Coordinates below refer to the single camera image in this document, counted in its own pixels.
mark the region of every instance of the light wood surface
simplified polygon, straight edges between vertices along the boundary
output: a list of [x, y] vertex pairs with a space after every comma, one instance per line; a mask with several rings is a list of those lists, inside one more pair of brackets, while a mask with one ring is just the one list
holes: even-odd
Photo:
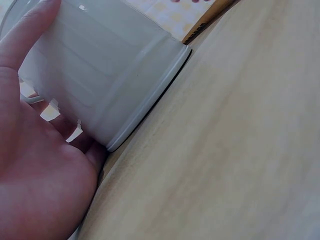
[[80, 240], [320, 238], [320, 1], [242, 0], [119, 152]]

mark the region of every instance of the checkered cloth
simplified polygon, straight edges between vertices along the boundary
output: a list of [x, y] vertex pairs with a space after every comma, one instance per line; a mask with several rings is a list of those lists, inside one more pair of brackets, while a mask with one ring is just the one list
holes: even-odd
[[182, 41], [201, 16], [215, 2], [200, 0], [126, 0], [130, 5], [157, 22], [163, 29]]

